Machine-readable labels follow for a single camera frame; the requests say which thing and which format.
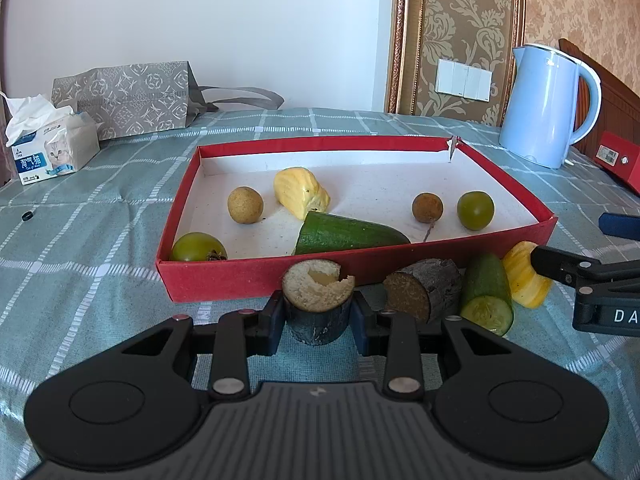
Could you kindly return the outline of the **hollowed dark sugarcane piece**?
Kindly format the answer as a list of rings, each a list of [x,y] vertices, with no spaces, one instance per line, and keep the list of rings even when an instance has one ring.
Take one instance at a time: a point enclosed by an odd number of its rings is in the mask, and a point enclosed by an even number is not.
[[[350,315],[355,278],[326,259],[295,263],[283,275],[282,292],[293,336],[308,346],[324,346],[342,336]]]

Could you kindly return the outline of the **dark green cucumber piece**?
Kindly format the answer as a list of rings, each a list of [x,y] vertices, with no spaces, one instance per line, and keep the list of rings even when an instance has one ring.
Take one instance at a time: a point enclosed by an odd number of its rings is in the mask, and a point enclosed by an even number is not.
[[[311,211],[300,228],[294,255],[410,244],[405,234],[374,222]]]

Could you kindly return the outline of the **red box at right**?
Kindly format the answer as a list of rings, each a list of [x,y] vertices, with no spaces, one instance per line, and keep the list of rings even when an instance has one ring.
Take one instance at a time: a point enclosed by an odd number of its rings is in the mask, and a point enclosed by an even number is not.
[[[639,145],[605,131],[593,159],[602,169],[608,171],[627,188],[640,193],[640,151]]]

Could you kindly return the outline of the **yellow fruit wedge outside box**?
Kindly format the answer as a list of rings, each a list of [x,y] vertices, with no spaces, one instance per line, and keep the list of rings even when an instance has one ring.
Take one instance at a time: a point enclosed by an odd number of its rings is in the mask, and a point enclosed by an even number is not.
[[[522,240],[502,258],[512,299],[529,309],[540,307],[553,285],[550,278],[538,274],[530,263],[536,247],[535,243]]]

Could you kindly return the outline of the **light green cucumber piece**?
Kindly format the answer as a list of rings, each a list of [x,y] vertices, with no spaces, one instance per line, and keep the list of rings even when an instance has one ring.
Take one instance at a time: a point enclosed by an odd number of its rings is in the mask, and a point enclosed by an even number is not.
[[[466,267],[460,315],[497,336],[510,330],[514,321],[510,285],[502,261],[494,254],[480,254]]]

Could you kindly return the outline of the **wooden chair back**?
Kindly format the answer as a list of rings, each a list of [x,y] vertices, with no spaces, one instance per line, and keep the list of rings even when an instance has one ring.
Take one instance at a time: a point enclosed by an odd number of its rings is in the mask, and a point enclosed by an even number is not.
[[[559,40],[560,50],[578,58],[593,68],[601,79],[602,105],[598,121],[575,148],[589,158],[596,156],[601,136],[605,131],[622,139],[639,144],[639,96],[601,64],[582,52],[570,40]]]

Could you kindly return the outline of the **light blue electric kettle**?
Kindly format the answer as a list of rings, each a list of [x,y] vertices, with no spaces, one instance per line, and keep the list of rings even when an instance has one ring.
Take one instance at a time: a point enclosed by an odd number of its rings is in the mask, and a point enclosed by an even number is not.
[[[499,143],[512,154],[538,166],[558,169],[571,145],[596,124],[601,79],[585,62],[542,44],[513,49],[516,74]],[[589,90],[587,116],[574,126],[579,81]]]

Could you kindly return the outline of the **green tomato in box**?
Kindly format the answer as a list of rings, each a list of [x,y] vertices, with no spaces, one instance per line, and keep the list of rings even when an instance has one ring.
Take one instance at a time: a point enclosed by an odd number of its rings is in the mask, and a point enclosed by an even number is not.
[[[495,214],[492,198],[482,191],[464,193],[457,203],[457,215],[460,223],[470,231],[480,231],[489,226]]]

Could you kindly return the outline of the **green checked table cloth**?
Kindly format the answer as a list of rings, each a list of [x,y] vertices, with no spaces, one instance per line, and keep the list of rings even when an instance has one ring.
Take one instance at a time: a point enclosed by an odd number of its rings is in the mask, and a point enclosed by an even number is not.
[[[627,192],[571,150],[559,170],[539,168],[498,144],[498,129],[454,119],[296,108],[205,114],[189,129],[102,144],[78,174],[1,188],[1,479],[39,460],[23,410],[48,377],[175,313],[195,322],[260,308],[266,300],[173,304],[155,270],[168,211],[197,145],[332,134],[460,136],[532,191],[558,217],[549,245],[602,262],[639,259],[639,242],[603,235],[601,214],[639,215]],[[535,310],[516,306],[510,340],[588,378],[611,419],[594,461],[615,479],[639,479],[639,339],[573,330],[573,289],[554,285]],[[285,330],[274,358],[250,358],[258,380],[382,380],[382,362],[360,358],[348,333],[307,347]]]

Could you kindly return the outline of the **green tomato at box corner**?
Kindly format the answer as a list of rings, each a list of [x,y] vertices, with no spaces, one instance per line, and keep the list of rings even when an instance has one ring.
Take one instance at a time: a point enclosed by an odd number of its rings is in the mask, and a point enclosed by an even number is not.
[[[171,261],[220,261],[228,258],[226,248],[216,237],[202,232],[186,233],[172,246]]]

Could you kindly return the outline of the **brown longan with stem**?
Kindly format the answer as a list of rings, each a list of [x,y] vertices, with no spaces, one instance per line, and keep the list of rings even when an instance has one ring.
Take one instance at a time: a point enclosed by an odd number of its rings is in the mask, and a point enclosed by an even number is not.
[[[442,200],[434,193],[420,193],[412,202],[413,218],[417,222],[426,225],[426,232],[423,240],[427,240],[430,236],[435,223],[442,218],[444,213],[444,204]]]

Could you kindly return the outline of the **red shallow cardboard box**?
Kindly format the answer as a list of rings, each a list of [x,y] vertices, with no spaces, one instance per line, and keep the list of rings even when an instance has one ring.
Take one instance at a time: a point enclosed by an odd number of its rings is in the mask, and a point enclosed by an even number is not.
[[[410,244],[330,252],[329,259],[358,285],[425,258],[464,263],[478,252],[505,255],[515,244],[547,243],[555,214],[518,180],[469,144],[438,136],[305,136],[204,145],[198,148],[170,208],[156,267],[175,302],[268,296],[299,259],[294,247],[302,225],[273,194],[283,169],[309,169],[331,197],[330,211],[405,234]],[[228,196],[239,186],[264,200],[262,218],[236,223]],[[487,193],[495,204],[489,226],[465,229],[457,215],[467,192]],[[420,193],[434,193],[444,213],[427,240],[426,225],[412,214]],[[226,248],[220,261],[171,261],[171,248],[186,233],[213,235]]]

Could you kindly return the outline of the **yellow fruit wedge in box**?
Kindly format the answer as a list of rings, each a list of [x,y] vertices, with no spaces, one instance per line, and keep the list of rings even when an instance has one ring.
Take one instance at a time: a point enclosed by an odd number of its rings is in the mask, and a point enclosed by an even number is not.
[[[277,201],[298,220],[304,221],[309,211],[329,210],[329,193],[304,167],[279,171],[273,179],[273,191]]]

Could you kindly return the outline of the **tissue pack with cat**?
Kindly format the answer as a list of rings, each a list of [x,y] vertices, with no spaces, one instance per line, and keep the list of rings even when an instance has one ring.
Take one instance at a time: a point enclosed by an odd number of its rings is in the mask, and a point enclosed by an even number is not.
[[[69,105],[55,107],[42,94],[1,96],[11,115],[6,147],[22,185],[73,174],[98,154],[98,125],[86,112],[76,113]]]

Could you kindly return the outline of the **grey patterned paper bag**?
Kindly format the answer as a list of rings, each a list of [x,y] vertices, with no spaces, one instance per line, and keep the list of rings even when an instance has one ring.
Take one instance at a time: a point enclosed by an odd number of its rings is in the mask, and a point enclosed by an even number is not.
[[[100,140],[183,129],[223,105],[277,110],[284,103],[263,88],[201,86],[186,61],[99,67],[56,78],[51,99],[89,114]]]

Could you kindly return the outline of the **white wall switch plate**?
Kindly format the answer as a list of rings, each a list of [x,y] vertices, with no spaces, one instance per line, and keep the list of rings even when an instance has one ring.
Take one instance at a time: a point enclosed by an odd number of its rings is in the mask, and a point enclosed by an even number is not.
[[[436,70],[435,91],[474,101],[488,102],[492,73],[490,70],[440,58]]]

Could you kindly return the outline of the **gold picture frame moulding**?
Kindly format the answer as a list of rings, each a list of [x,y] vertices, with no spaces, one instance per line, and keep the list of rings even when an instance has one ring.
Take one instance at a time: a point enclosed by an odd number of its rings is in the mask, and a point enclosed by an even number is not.
[[[413,115],[418,97],[425,0],[392,0],[384,110]]]

